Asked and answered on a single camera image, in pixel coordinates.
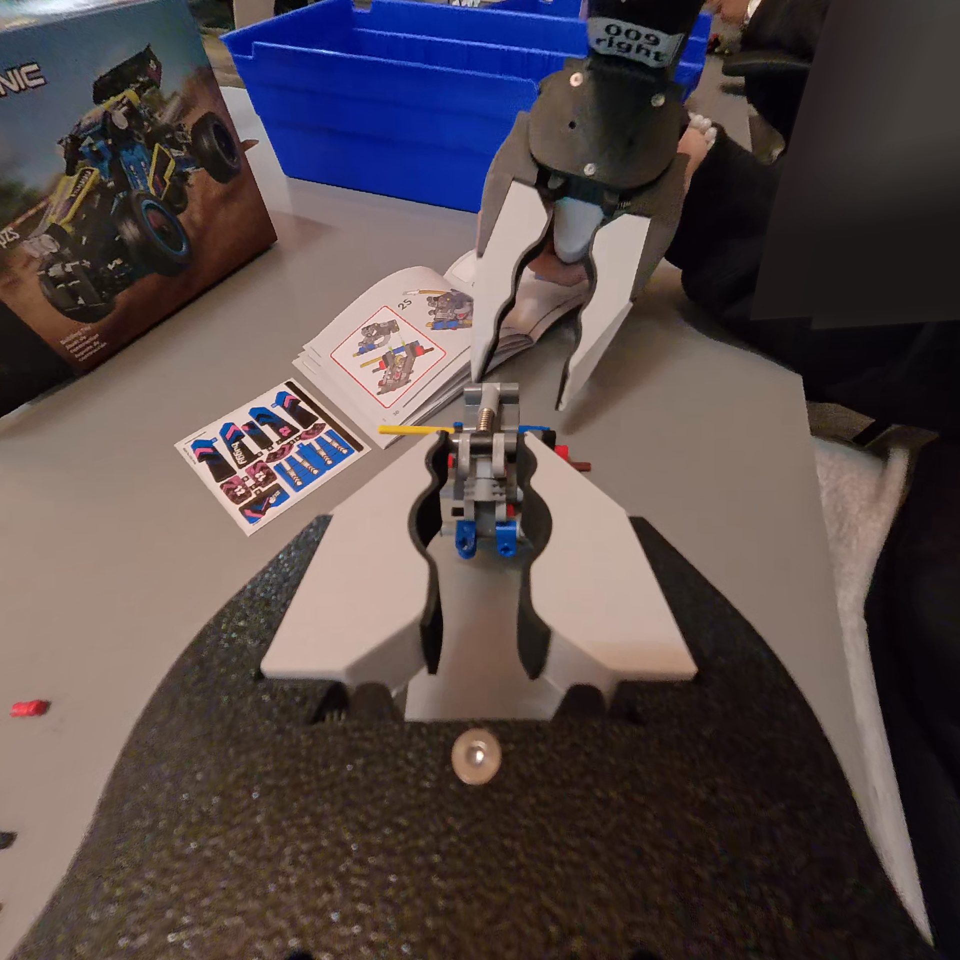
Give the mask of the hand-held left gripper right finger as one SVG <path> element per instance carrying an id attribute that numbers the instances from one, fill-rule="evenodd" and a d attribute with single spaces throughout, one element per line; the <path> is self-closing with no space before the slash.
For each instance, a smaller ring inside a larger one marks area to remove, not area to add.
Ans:
<path id="1" fill-rule="evenodd" d="M 517 649 L 531 681 L 609 706 L 630 682 L 686 682 L 698 667 L 632 518 L 536 435 L 517 446 L 521 570 Z"/>

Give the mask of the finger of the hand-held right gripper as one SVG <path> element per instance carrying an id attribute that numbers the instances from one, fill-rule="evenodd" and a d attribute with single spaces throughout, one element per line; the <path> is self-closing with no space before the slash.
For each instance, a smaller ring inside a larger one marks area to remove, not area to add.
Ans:
<path id="1" fill-rule="evenodd" d="M 498 211 L 485 207 L 476 247 L 470 376 L 483 380 L 522 271 L 545 248 L 552 212 L 534 185 L 512 182 Z"/>
<path id="2" fill-rule="evenodd" d="M 634 287 L 650 229 L 649 218 L 623 214 L 594 233 L 586 258 L 591 269 L 591 295 L 578 315 L 579 339 L 562 378 L 559 412 L 573 406 L 633 307 Z"/>

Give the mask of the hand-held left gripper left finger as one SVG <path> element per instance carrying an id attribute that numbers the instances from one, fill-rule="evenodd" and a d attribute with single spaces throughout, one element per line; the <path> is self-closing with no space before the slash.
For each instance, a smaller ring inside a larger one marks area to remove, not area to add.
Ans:
<path id="1" fill-rule="evenodd" d="M 266 679 L 337 686 L 352 709 L 405 719 L 411 680 L 435 673 L 443 643 L 439 574 L 450 440 L 417 441 L 344 499 L 260 664 Z"/>

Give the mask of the lego instruction booklet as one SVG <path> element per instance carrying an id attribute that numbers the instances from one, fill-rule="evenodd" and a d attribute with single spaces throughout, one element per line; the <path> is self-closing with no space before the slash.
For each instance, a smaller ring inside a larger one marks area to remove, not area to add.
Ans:
<path id="1" fill-rule="evenodd" d="M 385 449 L 381 426 L 424 425 L 470 382 L 473 250 L 445 273 L 418 266 L 383 278 L 307 342 L 294 367 Z"/>

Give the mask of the grey and blue lego assembly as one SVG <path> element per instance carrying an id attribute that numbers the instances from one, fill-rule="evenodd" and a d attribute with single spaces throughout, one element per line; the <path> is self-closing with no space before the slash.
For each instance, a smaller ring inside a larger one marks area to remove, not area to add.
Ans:
<path id="1" fill-rule="evenodd" d="M 445 530 L 463 560 L 474 558 L 480 546 L 494 548 L 500 557 L 510 559 L 518 554 L 522 540 L 520 440 L 527 436 L 541 440 L 579 473 L 589 473 L 593 466 L 571 459 L 569 447 L 558 444 L 550 428 L 521 423 L 518 383 L 468 385 L 463 403 L 465 421 L 451 427 L 380 425 L 377 432 L 384 436 L 447 434 L 447 496 L 452 505 Z"/>

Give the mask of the person's right forearm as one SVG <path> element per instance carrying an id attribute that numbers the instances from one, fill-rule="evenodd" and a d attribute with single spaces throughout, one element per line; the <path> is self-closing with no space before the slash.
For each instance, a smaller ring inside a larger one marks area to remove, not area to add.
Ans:
<path id="1" fill-rule="evenodd" d="M 719 127 L 691 178 L 666 260 L 684 294 L 714 319 L 751 318 L 782 164 L 756 159 Z"/>

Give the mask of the lego sticker sheet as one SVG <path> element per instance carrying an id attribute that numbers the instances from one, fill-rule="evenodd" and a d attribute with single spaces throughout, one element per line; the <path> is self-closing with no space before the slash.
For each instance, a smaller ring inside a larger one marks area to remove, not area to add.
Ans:
<path id="1" fill-rule="evenodd" d="M 369 451 L 353 427 L 296 379 L 217 417 L 174 447 L 248 537 Z"/>

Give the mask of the lego set cardboard box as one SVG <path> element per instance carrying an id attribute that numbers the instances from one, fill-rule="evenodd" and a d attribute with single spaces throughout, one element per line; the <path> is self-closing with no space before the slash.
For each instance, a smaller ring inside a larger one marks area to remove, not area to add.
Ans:
<path id="1" fill-rule="evenodd" d="M 2 416 L 276 241 L 187 2 L 2 2 Z"/>

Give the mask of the person's right hand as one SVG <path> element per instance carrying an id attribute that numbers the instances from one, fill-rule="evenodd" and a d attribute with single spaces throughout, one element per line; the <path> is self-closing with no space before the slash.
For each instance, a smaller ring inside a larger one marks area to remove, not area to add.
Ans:
<path id="1" fill-rule="evenodd" d="M 714 126 L 708 118 L 697 115 L 693 119 L 703 123 L 698 125 L 691 122 L 678 140 L 677 156 L 686 158 L 683 197 L 689 193 L 693 177 L 714 147 L 719 131 L 719 127 Z M 579 260 L 567 262 L 558 257 L 551 233 L 548 234 L 541 253 L 529 263 L 529 269 L 546 282 L 561 286 L 574 286 L 587 278 L 586 270 Z"/>

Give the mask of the blue plastic bin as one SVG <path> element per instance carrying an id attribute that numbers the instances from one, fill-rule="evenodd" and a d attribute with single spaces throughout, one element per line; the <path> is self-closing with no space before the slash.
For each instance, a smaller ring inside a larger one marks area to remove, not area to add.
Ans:
<path id="1" fill-rule="evenodd" d="M 223 41 L 287 176 L 479 212 L 540 82 L 589 52 L 584 4 L 317 2 Z M 708 37 L 701 11 L 678 64 L 685 100 Z"/>

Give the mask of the white fluffy cloth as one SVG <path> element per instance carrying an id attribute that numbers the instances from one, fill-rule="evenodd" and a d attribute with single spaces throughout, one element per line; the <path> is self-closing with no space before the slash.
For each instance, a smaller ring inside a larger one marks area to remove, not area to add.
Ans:
<path id="1" fill-rule="evenodd" d="M 853 789 L 870 841 L 921 935 L 931 942 L 913 847 L 882 719 L 865 606 L 882 548 L 906 492 L 909 451 L 857 449 L 813 438 L 848 681 L 866 785 Z"/>

